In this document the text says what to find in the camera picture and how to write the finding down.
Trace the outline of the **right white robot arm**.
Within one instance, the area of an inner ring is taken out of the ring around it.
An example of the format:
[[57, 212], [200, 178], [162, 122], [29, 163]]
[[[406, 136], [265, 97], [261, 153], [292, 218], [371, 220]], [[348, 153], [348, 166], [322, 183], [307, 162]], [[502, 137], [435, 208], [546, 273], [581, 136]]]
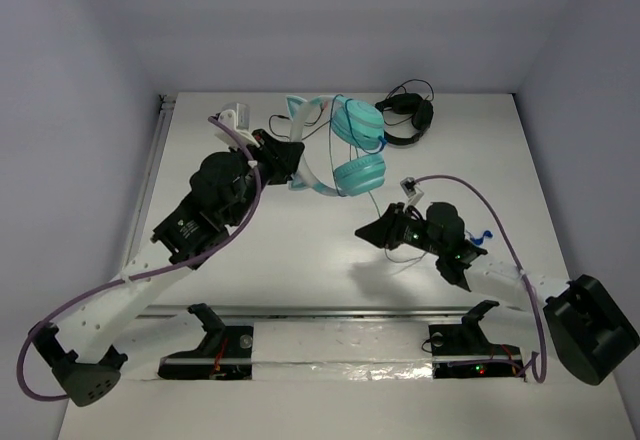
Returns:
[[599, 385], [639, 347], [638, 331], [597, 278], [532, 274], [517, 261], [495, 258], [467, 238], [449, 203], [431, 204], [422, 217], [392, 203], [355, 235], [379, 249], [410, 246], [433, 255], [448, 284], [483, 298], [464, 318], [465, 347], [483, 353], [503, 343], [527, 350], [539, 381], [555, 359], [574, 378]]

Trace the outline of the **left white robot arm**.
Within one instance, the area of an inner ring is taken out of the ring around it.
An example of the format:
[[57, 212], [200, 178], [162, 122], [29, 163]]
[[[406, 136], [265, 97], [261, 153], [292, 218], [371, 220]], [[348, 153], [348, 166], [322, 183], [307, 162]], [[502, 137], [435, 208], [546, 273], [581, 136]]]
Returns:
[[293, 178], [305, 149], [263, 129], [247, 139], [233, 133], [230, 143], [201, 162], [189, 193], [113, 280], [32, 327], [16, 366], [21, 386], [26, 353], [35, 348], [63, 390], [60, 399], [86, 407], [109, 393], [131, 357], [116, 344], [121, 333], [162, 292], [229, 245], [248, 226], [263, 189]]

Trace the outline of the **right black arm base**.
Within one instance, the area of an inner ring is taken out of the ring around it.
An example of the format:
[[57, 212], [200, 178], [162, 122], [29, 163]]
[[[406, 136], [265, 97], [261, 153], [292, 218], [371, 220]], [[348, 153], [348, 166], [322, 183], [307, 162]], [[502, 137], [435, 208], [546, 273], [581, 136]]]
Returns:
[[421, 350], [431, 356], [435, 379], [526, 378], [520, 349], [491, 343], [480, 329], [480, 321], [498, 305], [484, 300], [457, 324], [428, 327]]

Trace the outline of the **teal cat ear headphones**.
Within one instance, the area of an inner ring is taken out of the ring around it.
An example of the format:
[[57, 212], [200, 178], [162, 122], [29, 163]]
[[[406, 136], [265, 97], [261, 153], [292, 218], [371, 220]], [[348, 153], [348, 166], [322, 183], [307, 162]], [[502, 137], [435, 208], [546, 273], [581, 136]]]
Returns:
[[311, 114], [322, 107], [327, 109], [327, 150], [331, 161], [331, 182], [325, 183], [302, 157], [297, 172], [289, 181], [290, 190], [308, 189], [329, 197], [355, 197], [384, 184], [383, 151], [387, 145], [384, 121], [382, 114], [371, 104], [342, 94], [311, 99], [288, 95], [285, 100], [291, 120], [291, 142], [302, 142]]

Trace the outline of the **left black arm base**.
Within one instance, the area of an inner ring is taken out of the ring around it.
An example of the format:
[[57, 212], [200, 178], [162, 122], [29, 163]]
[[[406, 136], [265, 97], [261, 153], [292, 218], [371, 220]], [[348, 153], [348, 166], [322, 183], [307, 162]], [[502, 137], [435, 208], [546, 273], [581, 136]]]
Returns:
[[203, 332], [191, 350], [164, 357], [158, 367], [163, 380], [251, 380], [254, 327], [226, 325], [206, 304], [193, 304], [187, 312]]

